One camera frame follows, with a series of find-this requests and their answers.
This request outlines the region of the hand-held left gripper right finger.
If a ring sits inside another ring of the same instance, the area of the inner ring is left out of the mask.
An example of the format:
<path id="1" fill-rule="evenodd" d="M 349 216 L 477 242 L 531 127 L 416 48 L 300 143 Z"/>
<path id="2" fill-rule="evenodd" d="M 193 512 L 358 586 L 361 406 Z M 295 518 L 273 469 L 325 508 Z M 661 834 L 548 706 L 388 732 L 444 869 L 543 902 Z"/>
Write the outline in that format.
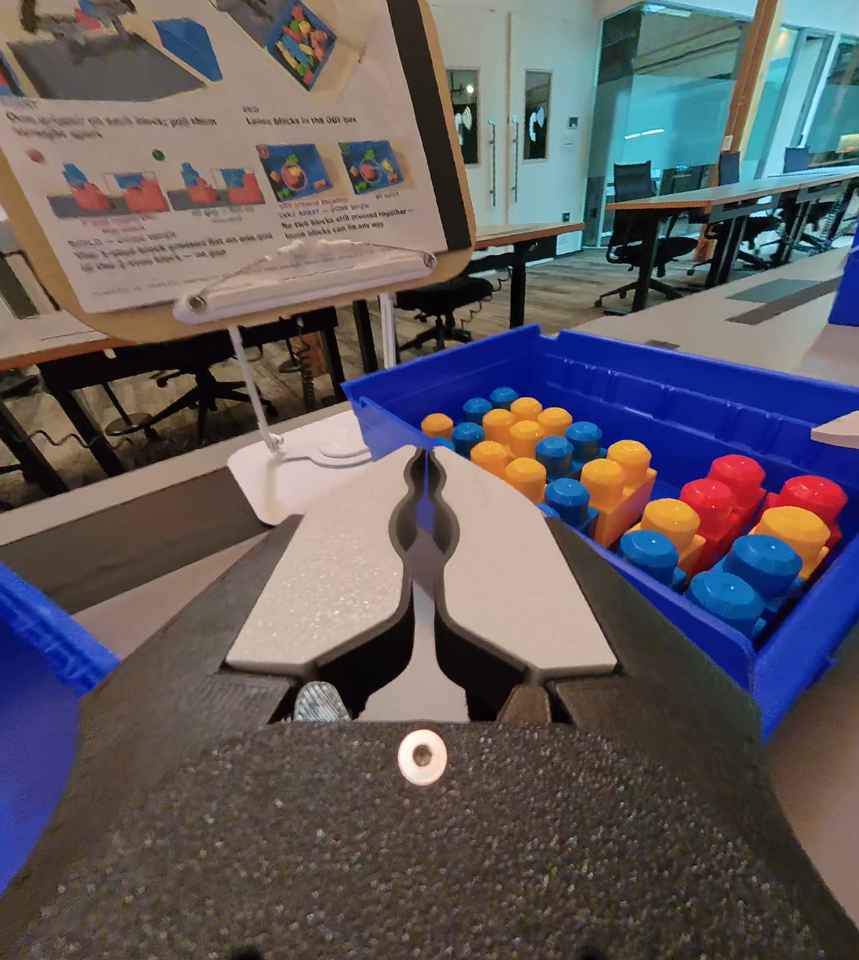
<path id="1" fill-rule="evenodd" d="M 427 454 L 435 652 L 470 716 L 497 716 L 519 686 L 606 677 L 605 631 L 542 510 L 447 447 Z"/>

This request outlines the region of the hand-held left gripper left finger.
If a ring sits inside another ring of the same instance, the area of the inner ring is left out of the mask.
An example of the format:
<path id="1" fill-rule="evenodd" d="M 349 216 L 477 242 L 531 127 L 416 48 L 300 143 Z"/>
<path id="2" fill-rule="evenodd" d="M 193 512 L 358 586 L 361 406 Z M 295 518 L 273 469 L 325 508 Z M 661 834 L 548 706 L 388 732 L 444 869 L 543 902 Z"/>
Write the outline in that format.
<path id="1" fill-rule="evenodd" d="M 249 674 L 322 681 L 351 714 L 408 667 L 415 508 L 425 452 L 405 445 L 313 505 L 225 657 Z"/>

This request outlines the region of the pile of colourful toy blocks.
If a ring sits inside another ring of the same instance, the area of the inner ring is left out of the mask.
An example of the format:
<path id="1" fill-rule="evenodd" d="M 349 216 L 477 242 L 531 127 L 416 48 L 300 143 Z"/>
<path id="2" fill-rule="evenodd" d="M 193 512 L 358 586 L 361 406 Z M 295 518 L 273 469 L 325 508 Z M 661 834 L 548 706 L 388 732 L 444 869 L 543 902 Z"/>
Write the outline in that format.
<path id="1" fill-rule="evenodd" d="M 508 483 L 551 518 L 761 650 L 842 539 L 844 489 L 802 474 L 764 489 L 743 454 L 711 462 L 678 495 L 655 495 L 652 451 L 510 387 L 425 415 L 426 438 Z"/>

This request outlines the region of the black office chair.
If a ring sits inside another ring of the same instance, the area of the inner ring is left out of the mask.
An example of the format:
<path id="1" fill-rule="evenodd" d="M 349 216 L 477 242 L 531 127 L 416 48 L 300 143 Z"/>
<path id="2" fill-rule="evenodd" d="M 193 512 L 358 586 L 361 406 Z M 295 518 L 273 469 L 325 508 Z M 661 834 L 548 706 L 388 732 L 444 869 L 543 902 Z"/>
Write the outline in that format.
<path id="1" fill-rule="evenodd" d="M 118 417 L 106 424 L 102 431 L 108 438 L 131 439 L 138 434 L 149 442 L 159 442 L 161 436 L 156 427 L 176 414 L 196 411 L 196 441 L 200 445 L 206 442 L 207 418 L 218 410 L 218 402 L 251 403 L 251 397 L 245 390 L 243 381 L 223 381 L 214 376 L 211 364 L 203 361 L 189 361 L 183 366 L 163 366 L 162 363 L 139 357 L 135 350 L 119 350 L 110 361 L 119 371 L 117 378 L 131 378 L 150 374 L 159 387 L 166 386 L 172 379 L 189 376 L 194 380 L 193 387 L 178 399 L 164 407 L 158 414 L 127 413 L 107 380 L 101 384 L 104 393 L 118 413 Z"/>
<path id="2" fill-rule="evenodd" d="M 615 164 L 614 189 L 617 203 L 654 197 L 651 162 Z M 648 214 L 639 209 L 615 211 L 605 258 L 611 265 L 636 270 L 637 278 L 601 294 L 594 303 L 595 308 L 602 308 L 607 297 L 625 299 L 630 292 L 633 293 L 630 312 L 645 308 L 653 290 L 668 301 L 683 297 L 676 287 L 662 280 L 668 263 L 692 255 L 699 246 L 699 240 L 693 236 L 674 234 L 679 215 L 679 212 L 667 214 L 656 209 Z"/>
<path id="3" fill-rule="evenodd" d="M 397 353 L 421 348 L 429 342 L 433 342 L 436 352 L 445 350 L 447 342 L 471 343 L 472 334 L 463 328 L 457 329 L 455 313 L 460 308 L 482 304 L 492 298 L 493 293 L 494 287 L 488 279 L 474 275 L 460 275 L 443 283 L 399 292 L 396 295 L 398 309 L 415 313 L 421 323 L 432 319 L 434 326 L 399 343 Z"/>

